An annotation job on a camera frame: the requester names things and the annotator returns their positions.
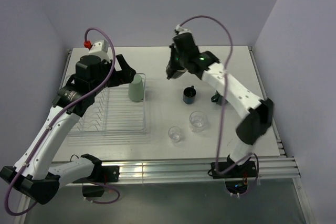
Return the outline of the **black mug cream interior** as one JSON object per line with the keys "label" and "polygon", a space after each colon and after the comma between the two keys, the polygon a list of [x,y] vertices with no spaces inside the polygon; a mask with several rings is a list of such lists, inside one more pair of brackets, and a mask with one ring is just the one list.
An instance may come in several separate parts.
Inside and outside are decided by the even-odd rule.
{"label": "black mug cream interior", "polygon": [[183,69],[183,70],[176,70],[176,69],[167,68],[166,69],[166,78],[168,80],[177,79],[180,76],[182,76],[184,73],[186,73],[185,69]]}

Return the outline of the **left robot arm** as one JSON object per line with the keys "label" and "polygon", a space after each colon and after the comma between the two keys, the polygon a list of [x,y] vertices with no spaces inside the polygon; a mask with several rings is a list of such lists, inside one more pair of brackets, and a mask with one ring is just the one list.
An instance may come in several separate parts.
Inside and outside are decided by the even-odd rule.
{"label": "left robot arm", "polygon": [[68,133],[94,104],[104,89],[128,84],[136,71],[122,54],[116,56],[120,70],[111,70],[112,62],[99,56],[82,56],[75,73],[58,90],[42,129],[26,153],[13,166],[1,170],[1,178],[17,191],[44,205],[57,191],[81,179],[97,182],[102,176],[102,161],[90,154],[77,160],[52,167],[51,163]]}

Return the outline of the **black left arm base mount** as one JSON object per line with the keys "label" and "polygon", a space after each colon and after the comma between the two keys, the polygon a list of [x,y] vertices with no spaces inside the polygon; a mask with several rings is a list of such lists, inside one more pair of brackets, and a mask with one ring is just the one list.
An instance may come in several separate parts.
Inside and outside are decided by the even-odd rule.
{"label": "black left arm base mount", "polygon": [[119,166],[102,166],[97,178],[85,178],[84,183],[89,183],[91,186],[82,187],[82,195],[86,198],[98,198],[103,195],[105,189],[102,186],[97,186],[94,183],[115,183],[119,180]]}

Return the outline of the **light green plastic cup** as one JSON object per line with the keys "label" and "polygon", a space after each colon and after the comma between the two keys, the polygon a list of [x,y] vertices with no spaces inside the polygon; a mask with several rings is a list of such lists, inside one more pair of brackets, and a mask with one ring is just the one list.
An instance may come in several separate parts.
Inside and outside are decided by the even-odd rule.
{"label": "light green plastic cup", "polygon": [[128,97],[133,102],[139,102],[144,98],[144,85],[142,77],[136,74],[129,84]]}

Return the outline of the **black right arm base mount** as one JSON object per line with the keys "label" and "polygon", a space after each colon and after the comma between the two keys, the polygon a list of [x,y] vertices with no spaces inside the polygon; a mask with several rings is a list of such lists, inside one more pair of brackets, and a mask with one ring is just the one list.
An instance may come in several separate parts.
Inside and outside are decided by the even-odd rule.
{"label": "black right arm base mount", "polygon": [[254,161],[248,160],[242,165],[235,165],[232,169],[229,169],[231,166],[230,162],[219,162],[219,171],[217,171],[215,162],[212,162],[207,174],[213,179],[243,179],[258,176],[258,168]]}

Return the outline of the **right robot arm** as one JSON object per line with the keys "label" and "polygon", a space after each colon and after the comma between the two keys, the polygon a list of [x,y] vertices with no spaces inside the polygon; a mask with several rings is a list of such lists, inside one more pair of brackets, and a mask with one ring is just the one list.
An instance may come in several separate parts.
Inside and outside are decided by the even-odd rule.
{"label": "right robot arm", "polygon": [[271,127],[274,103],[248,90],[228,73],[212,52],[200,52],[189,30],[176,32],[170,50],[167,79],[177,79],[186,72],[197,76],[214,88],[241,117],[236,127],[239,141],[230,152],[227,164],[230,175],[240,176],[245,171],[245,162],[251,156],[255,143]]}

